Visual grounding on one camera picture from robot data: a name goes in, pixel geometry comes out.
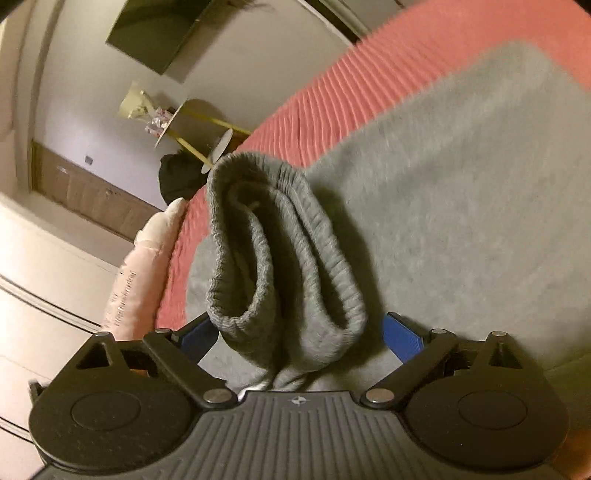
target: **black bag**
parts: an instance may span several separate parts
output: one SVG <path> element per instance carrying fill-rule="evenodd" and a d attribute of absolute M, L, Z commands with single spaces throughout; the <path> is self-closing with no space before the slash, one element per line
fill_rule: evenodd
<path fill-rule="evenodd" d="M 207 182 L 208 173 L 201 173 L 203 164 L 186 150 L 160 159 L 158 181 L 160 195 L 170 205 L 177 198 L 190 200 Z"/>

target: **pink pillow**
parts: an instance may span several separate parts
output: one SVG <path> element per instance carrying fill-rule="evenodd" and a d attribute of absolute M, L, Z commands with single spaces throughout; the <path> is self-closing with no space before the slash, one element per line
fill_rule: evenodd
<path fill-rule="evenodd" d="M 117 273 L 105 310 L 102 329 L 116 340 L 140 340 L 154 328 L 185 208 L 184 199 L 175 200 L 136 235 L 135 247 Z"/>

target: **bed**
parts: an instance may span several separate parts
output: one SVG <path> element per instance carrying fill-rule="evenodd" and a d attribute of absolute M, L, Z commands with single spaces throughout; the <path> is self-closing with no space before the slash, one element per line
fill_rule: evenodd
<path fill-rule="evenodd" d="M 397 15 L 297 92 L 241 151 L 312 165 L 351 132 L 510 40 L 535 44 L 591 88 L 591 18 L 571 0 L 427 0 Z M 205 191 L 189 203 L 168 268 L 156 327 L 178 329 L 187 279 L 208 233 Z"/>

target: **yellow table leg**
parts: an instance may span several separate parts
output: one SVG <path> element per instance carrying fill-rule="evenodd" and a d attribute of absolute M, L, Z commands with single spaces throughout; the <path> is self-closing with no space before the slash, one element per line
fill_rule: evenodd
<path fill-rule="evenodd" d="M 204 122 L 211 122 L 213 124 L 220 125 L 221 127 L 224 127 L 224 128 L 231 128 L 235 132 L 240 132 L 241 134 L 244 134 L 244 135 L 252 135 L 251 131 L 237 127 L 236 125 L 229 124 L 228 122 L 224 122 L 223 120 L 219 120 L 217 118 L 212 118 L 211 116 L 202 115 L 202 114 L 196 112 L 195 110 L 191 110 L 190 108 L 188 108 L 186 106 L 184 106 L 182 108 L 181 113 L 185 113 L 188 116 L 192 116 L 193 118 L 196 118 L 197 120 L 203 120 Z"/>
<path fill-rule="evenodd" d="M 213 167 L 213 164 L 207 159 L 205 155 L 203 155 L 199 150 L 194 148 L 189 142 L 187 142 L 183 137 L 176 133 L 172 128 L 169 127 L 168 130 L 166 130 L 166 133 L 170 135 L 172 138 L 174 138 L 179 143 L 179 145 L 189 150 L 199 160 L 205 163 L 205 165 L 207 165 L 209 168 Z"/>

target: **silver screw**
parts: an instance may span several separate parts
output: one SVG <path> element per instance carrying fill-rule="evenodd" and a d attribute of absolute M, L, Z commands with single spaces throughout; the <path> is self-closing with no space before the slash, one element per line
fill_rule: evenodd
<path fill-rule="evenodd" d="M 207 403 L 226 403 L 232 399 L 232 392 L 226 388 L 214 388 L 207 390 L 203 394 L 203 399 Z"/>
<path fill-rule="evenodd" d="M 394 399 L 394 393 L 387 388 L 372 388 L 365 394 L 371 403 L 387 403 Z"/>

